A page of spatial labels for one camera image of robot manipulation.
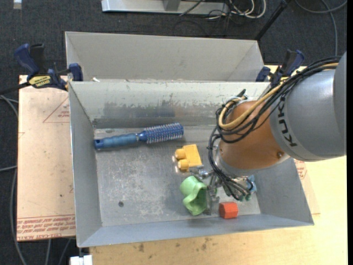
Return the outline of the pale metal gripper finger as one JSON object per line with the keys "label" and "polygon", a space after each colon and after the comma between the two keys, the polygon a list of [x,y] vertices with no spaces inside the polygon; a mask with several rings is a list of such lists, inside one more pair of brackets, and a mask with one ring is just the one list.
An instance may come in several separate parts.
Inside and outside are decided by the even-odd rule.
{"label": "pale metal gripper finger", "polygon": [[212,176],[212,171],[208,171],[204,166],[191,167],[191,173],[197,179],[206,179]]}
{"label": "pale metal gripper finger", "polygon": [[220,198],[217,194],[217,188],[210,188],[206,192],[206,215],[212,215],[218,213],[218,204]]}

